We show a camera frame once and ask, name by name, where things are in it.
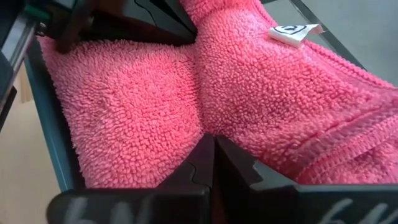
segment fabric tag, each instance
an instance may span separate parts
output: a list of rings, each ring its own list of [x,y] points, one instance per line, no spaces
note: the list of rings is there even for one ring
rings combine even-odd
[[[271,27],[268,35],[285,44],[299,47],[307,34],[321,34],[323,32],[320,24],[307,24]]]

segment towel fold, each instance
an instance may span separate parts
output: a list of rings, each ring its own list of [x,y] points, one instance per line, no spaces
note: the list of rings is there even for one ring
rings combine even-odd
[[[87,187],[155,187],[204,132],[301,184],[398,182],[398,92],[305,40],[267,36],[258,0],[182,1],[198,37],[172,47],[40,43]]]

